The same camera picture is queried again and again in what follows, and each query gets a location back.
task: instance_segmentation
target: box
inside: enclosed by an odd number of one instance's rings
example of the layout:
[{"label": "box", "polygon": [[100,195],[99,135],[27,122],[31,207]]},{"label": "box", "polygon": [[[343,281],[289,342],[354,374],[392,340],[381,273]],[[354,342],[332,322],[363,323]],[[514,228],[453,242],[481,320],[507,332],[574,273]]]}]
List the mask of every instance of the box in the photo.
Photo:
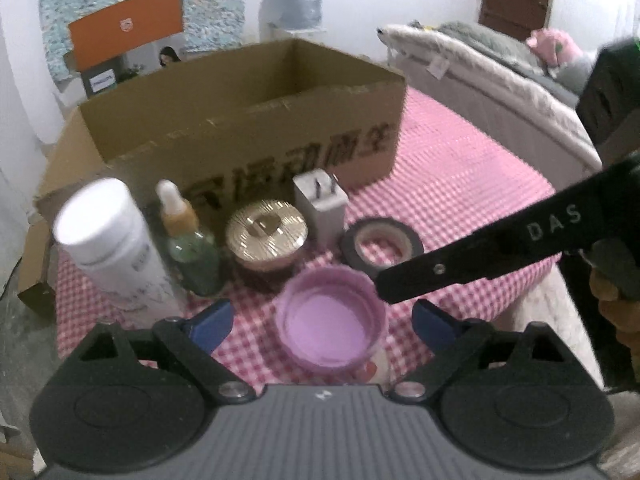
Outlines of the box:
[{"label": "box", "polygon": [[40,220],[29,227],[18,269],[18,298],[36,314],[52,317],[56,310],[56,293],[50,285],[51,231]]},{"label": "box", "polygon": [[72,111],[36,197],[52,223],[69,197],[114,176],[140,206],[173,180],[220,235],[233,211],[292,200],[292,178],[314,168],[343,187],[394,165],[404,78],[304,40],[254,44],[175,63]]}]

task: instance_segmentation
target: tape roll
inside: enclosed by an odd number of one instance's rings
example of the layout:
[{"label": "tape roll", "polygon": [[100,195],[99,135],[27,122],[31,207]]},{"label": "tape roll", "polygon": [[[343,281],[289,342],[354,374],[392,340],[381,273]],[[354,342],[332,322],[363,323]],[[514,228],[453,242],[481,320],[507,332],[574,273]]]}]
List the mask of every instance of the tape roll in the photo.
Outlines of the tape roll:
[{"label": "tape roll", "polygon": [[352,225],[340,240],[342,260],[352,269],[360,270],[372,280],[380,270],[380,266],[370,261],[362,250],[362,245],[370,240],[386,240],[400,250],[400,261],[405,262],[424,253],[420,236],[408,225],[393,218],[363,218]]}]

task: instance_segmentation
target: green glass bottle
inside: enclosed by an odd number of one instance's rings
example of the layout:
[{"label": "green glass bottle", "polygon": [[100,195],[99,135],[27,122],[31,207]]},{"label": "green glass bottle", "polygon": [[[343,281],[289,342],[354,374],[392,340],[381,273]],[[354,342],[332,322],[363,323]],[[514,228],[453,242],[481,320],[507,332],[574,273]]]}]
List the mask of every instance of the green glass bottle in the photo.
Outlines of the green glass bottle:
[{"label": "green glass bottle", "polygon": [[213,233],[200,225],[193,207],[173,182],[161,180],[156,191],[162,203],[162,223],[169,235],[169,256],[180,273],[182,286],[203,298],[215,296],[224,283]]}]

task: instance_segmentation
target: plush toy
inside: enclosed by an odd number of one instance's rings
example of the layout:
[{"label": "plush toy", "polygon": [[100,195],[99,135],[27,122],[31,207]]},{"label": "plush toy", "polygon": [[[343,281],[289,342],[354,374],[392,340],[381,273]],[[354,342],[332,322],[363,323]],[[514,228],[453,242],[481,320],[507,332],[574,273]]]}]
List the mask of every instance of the plush toy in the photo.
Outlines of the plush toy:
[{"label": "plush toy", "polygon": [[571,36],[556,28],[534,30],[526,43],[549,67],[561,66],[583,55]]}]

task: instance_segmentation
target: dropper cap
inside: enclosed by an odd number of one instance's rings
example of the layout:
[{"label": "dropper cap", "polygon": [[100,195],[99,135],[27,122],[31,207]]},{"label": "dropper cap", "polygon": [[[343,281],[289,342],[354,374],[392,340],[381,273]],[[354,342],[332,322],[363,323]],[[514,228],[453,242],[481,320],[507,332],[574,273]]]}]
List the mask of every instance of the dropper cap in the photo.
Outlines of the dropper cap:
[{"label": "dropper cap", "polygon": [[162,223],[171,238],[194,233],[200,222],[188,200],[180,195],[178,187],[170,180],[161,180],[156,193],[162,203]]}]

